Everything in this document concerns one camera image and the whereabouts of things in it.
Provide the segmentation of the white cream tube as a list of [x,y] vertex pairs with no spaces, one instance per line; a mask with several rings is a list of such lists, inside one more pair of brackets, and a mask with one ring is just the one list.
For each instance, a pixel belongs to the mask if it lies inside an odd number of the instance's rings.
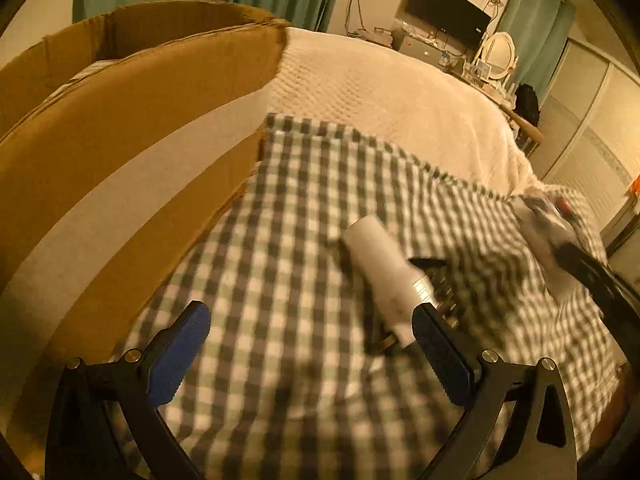
[[372,289],[372,297],[385,325],[401,348],[416,341],[412,312],[420,304],[436,306],[434,286],[425,272],[404,256],[396,240],[375,215],[369,214],[342,235],[350,260]]

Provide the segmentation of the green white medicine box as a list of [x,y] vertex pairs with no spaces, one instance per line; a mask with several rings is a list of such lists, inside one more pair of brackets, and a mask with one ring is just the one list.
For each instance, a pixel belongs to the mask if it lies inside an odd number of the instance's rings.
[[56,90],[54,90],[50,96],[47,97],[47,101],[54,100],[61,94],[64,94],[73,86],[77,86],[81,81],[93,76],[96,73],[99,73],[101,70],[105,70],[107,67],[110,67],[116,63],[116,60],[99,60],[93,62],[79,73],[74,75],[68,81],[61,84]]

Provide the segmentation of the orange hanging tag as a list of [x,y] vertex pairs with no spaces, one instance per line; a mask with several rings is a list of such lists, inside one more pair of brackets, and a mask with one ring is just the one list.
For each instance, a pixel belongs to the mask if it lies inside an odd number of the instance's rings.
[[640,200],[640,176],[636,177],[628,188],[628,193],[635,200]]

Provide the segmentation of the checkered bed sheet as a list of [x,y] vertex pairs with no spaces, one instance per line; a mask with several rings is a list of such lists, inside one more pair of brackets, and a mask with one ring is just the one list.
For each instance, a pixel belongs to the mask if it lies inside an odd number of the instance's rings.
[[209,479],[413,479],[459,418],[423,353],[385,327],[341,242],[375,214],[407,257],[447,266],[462,327],[510,362],[558,363],[579,453],[617,385],[588,292],[547,292],[510,200],[344,125],[271,115],[245,194],[178,264],[125,339],[193,300],[212,311],[163,416]]

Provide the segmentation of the wooden chair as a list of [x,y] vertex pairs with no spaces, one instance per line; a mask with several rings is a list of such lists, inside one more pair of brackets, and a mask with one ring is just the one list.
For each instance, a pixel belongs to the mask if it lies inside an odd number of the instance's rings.
[[528,120],[516,114],[514,110],[510,110],[506,105],[499,103],[499,110],[506,115],[506,117],[518,127],[518,134],[516,135],[516,145],[520,150],[529,156],[536,150],[536,147],[544,142],[544,135],[541,130],[532,125]]

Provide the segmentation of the white louvered wardrobe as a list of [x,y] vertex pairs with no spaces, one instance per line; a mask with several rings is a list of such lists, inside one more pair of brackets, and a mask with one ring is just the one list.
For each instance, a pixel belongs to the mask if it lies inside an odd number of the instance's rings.
[[591,44],[567,40],[540,102],[539,129],[534,173],[582,193],[604,231],[639,175],[639,76]]

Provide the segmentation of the black backpack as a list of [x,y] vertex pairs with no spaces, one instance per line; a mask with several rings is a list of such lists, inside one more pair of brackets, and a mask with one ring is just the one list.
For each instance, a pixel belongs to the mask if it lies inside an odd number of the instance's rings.
[[515,91],[514,112],[537,127],[539,122],[538,96],[530,84],[520,84]]

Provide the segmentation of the brown cardboard box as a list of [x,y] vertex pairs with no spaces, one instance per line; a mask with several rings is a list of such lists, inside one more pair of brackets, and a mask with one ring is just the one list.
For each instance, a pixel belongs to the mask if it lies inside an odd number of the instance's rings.
[[130,4],[2,68],[1,433],[32,474],[64,364],[106,360],[240,194],[287,29],[236,3]]

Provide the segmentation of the cream quilted blanket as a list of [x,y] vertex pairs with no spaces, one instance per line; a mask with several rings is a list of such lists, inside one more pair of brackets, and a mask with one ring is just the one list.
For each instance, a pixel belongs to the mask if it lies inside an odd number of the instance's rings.
[[270,112],[355,128],[501,195],[541,185],[499,107],[392,49],[290,27]]

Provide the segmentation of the round vanity mirror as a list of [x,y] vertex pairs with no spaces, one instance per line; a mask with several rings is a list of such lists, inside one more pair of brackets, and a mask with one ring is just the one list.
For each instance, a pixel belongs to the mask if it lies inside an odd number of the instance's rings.
[[515,70],[518,57],[515,44],[507,32],[495,32],[480,47],[476,65],[486,79],[501,80]]

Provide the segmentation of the small teal curtain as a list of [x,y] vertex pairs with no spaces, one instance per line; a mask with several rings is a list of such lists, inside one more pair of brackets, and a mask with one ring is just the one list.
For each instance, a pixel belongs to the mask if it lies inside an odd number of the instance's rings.
[[576,9],[568,0],[508,0],[498,32],[507,32],[518,57],[511,81],[528,84],[544,95],[574,24]]

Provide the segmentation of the black wall television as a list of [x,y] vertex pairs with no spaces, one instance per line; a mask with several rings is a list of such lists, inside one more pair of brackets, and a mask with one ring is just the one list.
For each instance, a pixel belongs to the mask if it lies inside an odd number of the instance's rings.
[[476,50],[491,17],[469,0],[407,0],[406,12]]

